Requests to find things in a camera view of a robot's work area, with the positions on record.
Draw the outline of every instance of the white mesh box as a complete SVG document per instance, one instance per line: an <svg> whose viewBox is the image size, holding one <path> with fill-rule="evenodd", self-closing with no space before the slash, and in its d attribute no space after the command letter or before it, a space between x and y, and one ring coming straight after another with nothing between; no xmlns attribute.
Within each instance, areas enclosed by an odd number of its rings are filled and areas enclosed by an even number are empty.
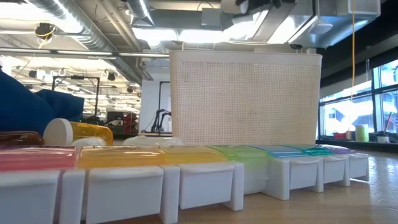
<svg viewBox="0 0 398 224"><path fill-rule="evenodd" d="M322 56L170 54L173 136L185 144L314 144Z"/></svg>

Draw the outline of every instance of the brown bottle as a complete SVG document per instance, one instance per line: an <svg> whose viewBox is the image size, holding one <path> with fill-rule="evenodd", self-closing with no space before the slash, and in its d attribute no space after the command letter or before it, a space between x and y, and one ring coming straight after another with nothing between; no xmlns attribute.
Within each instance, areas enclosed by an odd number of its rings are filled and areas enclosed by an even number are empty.
<svg viewBox="0 0 398 224"><path fill-rule="evenodd" d="M43 145L44 140L35 131L5 131L0 132L0 145L21 146L21 145Z"/></svg>

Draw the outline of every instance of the yellow cable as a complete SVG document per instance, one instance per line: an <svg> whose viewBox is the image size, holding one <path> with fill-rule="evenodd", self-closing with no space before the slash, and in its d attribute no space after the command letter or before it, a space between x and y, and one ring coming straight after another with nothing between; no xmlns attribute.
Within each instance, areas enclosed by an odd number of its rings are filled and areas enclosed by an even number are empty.
<svg viewBox="0 0 398 224"><path fill-rule="evenodd" d="M49 35L45 37L45 40L43 40L43 42L39 45L38 49L41 49L44 45L48 44L48 42L47 42L48 37L49 37ZM23 66L23 68L21 70L19 70L17 75L14 76L15 79L18 77L18 75L20 75L22 73L22 71L26 68L26 66L32 61L32 59L35 56L36 56L36 54L33 54L33 56L27 61L27 63Z"/></svg>
<svg viewBox="0 0 398 224"><path fill-rule="evenodd" d="M353 48L352 48L352 58L353 58L353 82L351 85L351 102L349 104L348 110L348 131L346 133L346 138L348 139L349 128L351 124L351 105L353 104L353 95L354 95L354 81L355 81L355 0L353 0Z"/></svg>
<svg viewBox="0 0 398 224"><path fill-rule="evenodd" d="M37 34L37 33L36 33L36 29L37 29L37 28L34 29L34 32L35 32L35 34L36 34L37 37L46 37L46 36L52 34L52 33L55 31L55 28L56 28L56 26L54 26L54 28L53 28L50 32L48 32L48 33L46 33L46 34Z"/></svg>

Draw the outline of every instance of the white pill box lid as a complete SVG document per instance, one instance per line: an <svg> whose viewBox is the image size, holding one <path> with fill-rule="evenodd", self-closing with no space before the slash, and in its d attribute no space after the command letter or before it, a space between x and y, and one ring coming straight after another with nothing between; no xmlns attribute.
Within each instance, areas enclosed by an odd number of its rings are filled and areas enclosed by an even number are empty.
<svg viewBox="0 0 398 224"><path fill-rule="evenodd" d="M53 146L70 146L73 142L72 125L67 119L55 118L44 130L44 143Z"/></svg>

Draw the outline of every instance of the blue fabric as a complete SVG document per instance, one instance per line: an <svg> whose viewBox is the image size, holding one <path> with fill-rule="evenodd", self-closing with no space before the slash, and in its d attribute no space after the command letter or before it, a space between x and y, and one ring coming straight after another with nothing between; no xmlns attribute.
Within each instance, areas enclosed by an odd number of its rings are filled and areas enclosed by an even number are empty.
<svg viewBox="0 0 398 224"><path fill-rule="evenodd" d="M84 99L57 91L32 93L0 70L0 131L36 131L43 135L54 118L78 121Z"/></svg>
<svg viewBox="0 0 398 224"><path fill-rule="evenodd" d="M51 106L16 79L0 71L0 131L36 131L43 134L55 118Z"/></svg>
<svg viewBox="0 0 398 224"><path fill-rule="evenodd" d="M79 121L83 114L84 98L52 90L40 90L35 94L52 107L57 118Z"/></svg>

